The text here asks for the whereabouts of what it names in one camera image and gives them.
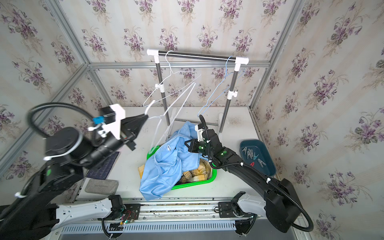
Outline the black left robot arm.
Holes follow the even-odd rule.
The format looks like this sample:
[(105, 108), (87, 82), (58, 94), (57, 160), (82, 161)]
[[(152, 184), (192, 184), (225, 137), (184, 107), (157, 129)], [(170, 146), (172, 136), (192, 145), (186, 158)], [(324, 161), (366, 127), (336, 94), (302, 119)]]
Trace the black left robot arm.
[[(91, 138), (73, 127), (63, 128), (53, 135), (46, 134), (35, 124), (34, 117), (51, 108), (70, 109), (89, 118), (93, 122)], [(102, 166), (122, 146), (134, 150), (135, 139), (148, 117), (146, 113), (127, 117), (118, 104), (101, 108), (99, 117), (67, 103), (44, 103), (30, 109), (27, 122), (46, 142), (45, 164), (16, 193), (15, 201), (3, 207), (1, 239), (39, 240), (77, 221), (121, 218), (126, 206), (119, 195), (77, 206), (59, 206), (53, 199), (82, 180), (84, 170)]]

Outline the pale clothespin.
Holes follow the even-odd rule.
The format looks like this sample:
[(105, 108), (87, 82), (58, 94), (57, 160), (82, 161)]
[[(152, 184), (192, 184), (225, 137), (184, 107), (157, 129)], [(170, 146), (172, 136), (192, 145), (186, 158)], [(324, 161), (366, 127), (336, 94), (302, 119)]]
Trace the pale clothespin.
[(253, 149), (248, 149), (247, 156), (248, 156), (248, 159), (253, 160), (253, 157), (254, 157)]

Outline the yellow plaid shirt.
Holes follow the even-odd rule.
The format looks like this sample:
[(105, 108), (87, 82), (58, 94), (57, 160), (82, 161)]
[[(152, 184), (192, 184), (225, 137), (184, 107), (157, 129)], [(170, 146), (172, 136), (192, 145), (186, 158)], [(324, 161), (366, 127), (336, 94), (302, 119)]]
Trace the yellow plaid shirt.
[(206, 160), (198, 159), (196, 169), (183, 171), (182, 161), (150, 161), (149, 165), (138, 167), (140, 179), (156, 184), (175, 186), (177, 184), (204, 181), (211, 177), (211, 166)]

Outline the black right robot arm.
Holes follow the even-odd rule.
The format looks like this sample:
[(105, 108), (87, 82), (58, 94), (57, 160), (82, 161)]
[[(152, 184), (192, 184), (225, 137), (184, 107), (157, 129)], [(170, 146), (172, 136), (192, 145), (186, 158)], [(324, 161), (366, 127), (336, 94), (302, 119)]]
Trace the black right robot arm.
[(202, 115), (199, 115), (199, 119), (201, 123), (197, 126), (198, 137), (185, 142), (188, 151), (202, 154), (213, 169), (223, 169), (235, 175), (264, 200), (261, 211), (245, 210), (240, 204), (241, 199), (245, 198), (245, 193), (241, 192), (232, 201), (236, 213), (266, 217), (272, 226), (282, 233), (286, 233), (290, 228), (308, 233), (314, 230), (314, 222), (301, 204), (290, 181), (279, 181), (247, 164), (236, 152), (222, 145), (216, 132), (207, 127)]

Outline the light blue shirt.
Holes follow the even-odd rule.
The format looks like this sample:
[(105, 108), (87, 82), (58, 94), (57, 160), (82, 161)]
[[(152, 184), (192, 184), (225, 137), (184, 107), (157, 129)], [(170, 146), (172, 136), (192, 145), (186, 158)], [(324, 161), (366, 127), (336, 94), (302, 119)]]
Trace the light blue shirt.
[(162, 198), (178, 183), (183, 172), (195, 170), (200, 165), (202, 155), (189, 152), (185, 145), (198, 137), (195, 126), (186, 122), (147, 159), (139, 188), (146, 201)]

